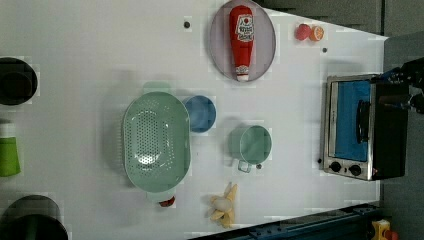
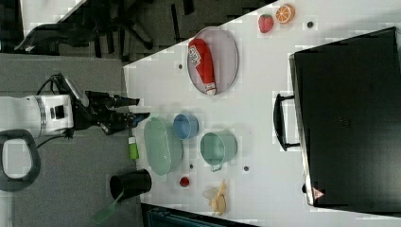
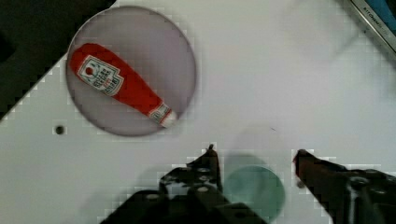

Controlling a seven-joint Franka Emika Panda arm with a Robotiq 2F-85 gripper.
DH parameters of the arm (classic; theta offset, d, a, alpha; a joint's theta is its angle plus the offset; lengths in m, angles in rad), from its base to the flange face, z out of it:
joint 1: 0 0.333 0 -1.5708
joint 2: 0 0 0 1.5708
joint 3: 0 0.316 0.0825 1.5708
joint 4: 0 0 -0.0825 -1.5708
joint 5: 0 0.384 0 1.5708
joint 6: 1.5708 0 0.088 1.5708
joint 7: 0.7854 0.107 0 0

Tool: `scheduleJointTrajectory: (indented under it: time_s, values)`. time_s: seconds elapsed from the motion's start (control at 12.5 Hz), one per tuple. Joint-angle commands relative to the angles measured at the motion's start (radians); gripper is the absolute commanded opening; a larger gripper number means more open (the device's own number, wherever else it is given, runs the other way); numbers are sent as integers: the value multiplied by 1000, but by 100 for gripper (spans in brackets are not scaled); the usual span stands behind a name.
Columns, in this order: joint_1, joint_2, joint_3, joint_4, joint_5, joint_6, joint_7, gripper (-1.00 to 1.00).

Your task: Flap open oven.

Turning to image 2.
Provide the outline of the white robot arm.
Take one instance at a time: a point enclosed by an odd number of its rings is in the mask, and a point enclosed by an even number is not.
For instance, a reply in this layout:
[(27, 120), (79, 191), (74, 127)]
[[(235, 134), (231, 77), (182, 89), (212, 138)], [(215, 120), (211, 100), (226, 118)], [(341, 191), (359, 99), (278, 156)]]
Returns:
[[(1, 98), (1, 189), (16, 192), (35, 182), (41, 171), (40, 147), (35, 140), (49, 142), (71, 138), (75, 131), (99, 126), (111, 135), (130, 130), (149, 117), (148, 113), (119, 113), (118, 108), (136, 106), (140, 100), (105, 92), (82, 92), (61, 74), (45, 81), (51, 93)], [(13, 173), (7, 156), (27, 151), (25, 173)]]

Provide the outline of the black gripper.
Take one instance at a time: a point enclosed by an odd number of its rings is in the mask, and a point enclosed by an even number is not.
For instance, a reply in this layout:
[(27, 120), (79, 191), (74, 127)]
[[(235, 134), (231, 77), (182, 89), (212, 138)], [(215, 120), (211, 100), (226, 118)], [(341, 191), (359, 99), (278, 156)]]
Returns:
[[(75, 102), (74, 127), (76, 131), (87, 130), (92, 126), (99, 126), (105, 134), (110, 134), (111, 130), (107, 127), (106, 119), (109, 109), (107, 104), (113, 108), (125, 106), (137, 106), (139, 98), (129, 98), (95, 91), (85, 91), (84, 97), (87, 104), (80, 100)], [(147, 119), (150, 113), (112, 113), (109, 118), (109, 126), (112, 129), (132, 129)]]

